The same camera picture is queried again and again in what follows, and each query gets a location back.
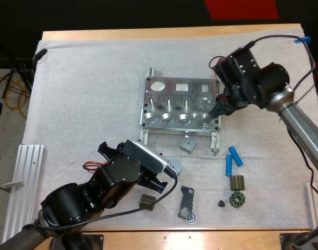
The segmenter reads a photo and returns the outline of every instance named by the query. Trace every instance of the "black cable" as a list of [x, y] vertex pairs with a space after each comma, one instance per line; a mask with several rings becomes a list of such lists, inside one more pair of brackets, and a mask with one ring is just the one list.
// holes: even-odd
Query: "black cable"
[[251, 41], [249, 42], [248, 44], [246, 44], [244, 47], [245, 48], [251, 48], [254, 46], [254, 44], [260, 40], [263, 40], [263, 39], [268, 39], [268, 38], [294, 38], [294, 39], [298, 39], [305, 47], [306, 51], [307, 51], [307, 54], [309, 56], [309, 61], [310, 61], [310, 64], [311, 64], [311, 69], [297, 82], [297, 84], [293, 87], [293, 90], [296, 90], [298, 88], [298, 86], [301, 84], [301, 82], [303, 80], [305, 80], [305, 78], [311, 74], [313, 72], [313, 69], [315, 68], [315, 61], [313, 59], [313, 56], [310, 52], [310, 49], [309, 47], [307, 46], [306, 42], [299, 36], [296, 36], [296, 35], [266, 35], [266, 36], [263, 36], [263, 37], [260, 37], [254, 41]]
[[159, 199], [157, 199], [156, 201], [148, 204], [145, 207], [141, 207], [141, 208], [137, 208], [137, 209], [133, 209], [133, 210], [129, 210], [129, 211], [124, 211], [124, 212], [118, 212], [116, 214], [100, 216], [100, 217], [98, 217], [96, 219], [84, 221], [84, 222], [73, 224], [73, 225], [63, 226], [63, 227], [46, 227], [46, 226], [36, 225], [36, 224], [33, 224], [32, 226], [34, 226], [35, 228], [39, 228], [39, 229], [43, 229], [43, 230], [50, 230], [50, 231], [69, 230], [69, 229], [72, 229], [72, 228], [75, 228], [75, 227], [78, 227], [78, 226], [85, 226], [88, 223], [92, 223], [92, 222], [95, 222], [95, 221], [104, 220], [104, 219], [113, 218], [113, 217], [122, 216], [122, 215], [133, 214], [133, 213], [145, 210], [145, 209], [157, 204], [158, 202], [163, 200], [167, 195], [169, 195], [175, 189], [175, 187], [176, 187], [176, 185], [178, 183], [178, 178], [176, 177], [176, 175], [173, 176], [173, 179], [174, 179], [174, 185], [171, 187], [171, 189], [168, 190], [164, 195], [159, 197]]
[[213, 68], [216, 67], [216, 65], [217, 65], [217, 64], [215, 64], [215, 66], [211, 67], [212, 61], [213, 61], [214, 59], [216, 59], [216, 58], [219, 58], [219, 59], [220, 59], [220, 58], [225, 58], [225, 56], [215, 56], [215, 57], [211, 58], [211, 60], [209, 61], [209, 68], [212, 69], [212, 70], [214, 70]]
[[301, 148], [301, 146], [298, 144], [298, 142], [296, 141], [296, 139], [294, 138], [294, 136], [291, 134], [291, 132], [288, 130], [288, 133], [289, 133], [289, 136], [290, 138], [292, 139], [292, 141], [295, 143], [295, 145], [297, 146], [297, 148], [299, 149], [304, 161], [305, 161], [305, 164], [307, 166], [307, 168], [311, 171], [311, 181], [310, 181], [310, 186], [311, 188], [317, 193], [318, 195], [318, 190], [313, 186], [313, 179], [314, 179], [314, 171], [313, 169], [310, 167], [309, 165], [309, 162], [307, 161], [306, 159], [306, 156], [305, 156], [305, 153], [303, 151], [303, 149]]
[[6, 77], [8, 77], [11, 73], [7, 73], [6, 75], [4, 75], [1, 79], [0, 79], [0, 84], [2, 83], [2, 81], [4, 81], [6, 79]]

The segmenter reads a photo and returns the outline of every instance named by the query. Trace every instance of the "gear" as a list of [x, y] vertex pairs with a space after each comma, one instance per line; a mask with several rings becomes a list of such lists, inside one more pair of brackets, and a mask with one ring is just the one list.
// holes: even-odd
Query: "gear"
[[230, 204], [232, 207], [238, 208], [241, 207], [246, 201], [246, 197], [243, 193], [239, 192], [234, 192], [232, 193], [230, 197]]

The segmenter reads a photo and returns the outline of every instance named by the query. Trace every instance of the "blue cylinder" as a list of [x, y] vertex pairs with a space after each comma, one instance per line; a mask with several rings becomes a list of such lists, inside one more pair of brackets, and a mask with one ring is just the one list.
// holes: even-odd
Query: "blue cylinder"
[[236, 162], [237, 166], [241, 167], [243, 165], [243, 162], [242, 162], [238, 152], [234, 148], [234, 146], [229, 147], [228, 150], [230, 151], [230, 153], [233, 157], [233, 160]]
[[226, 176], [232, 175], [232, 155], [226, 155]]

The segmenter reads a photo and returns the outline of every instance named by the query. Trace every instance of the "washer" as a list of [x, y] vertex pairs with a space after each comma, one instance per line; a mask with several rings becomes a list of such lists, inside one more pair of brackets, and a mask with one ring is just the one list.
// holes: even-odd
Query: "washer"
[[196, 222], [196, 215], [195, 214], [191, 214], [190, 220], [186, 219], [186, 223], [188, 223], [188, 224], [194, 224], [195, 222]]

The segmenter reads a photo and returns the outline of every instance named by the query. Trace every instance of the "red object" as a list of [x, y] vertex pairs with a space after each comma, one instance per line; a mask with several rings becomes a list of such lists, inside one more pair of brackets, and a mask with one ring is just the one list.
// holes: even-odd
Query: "red object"
[[205, 0], [212, 19], [278, 19], [275, 0]]

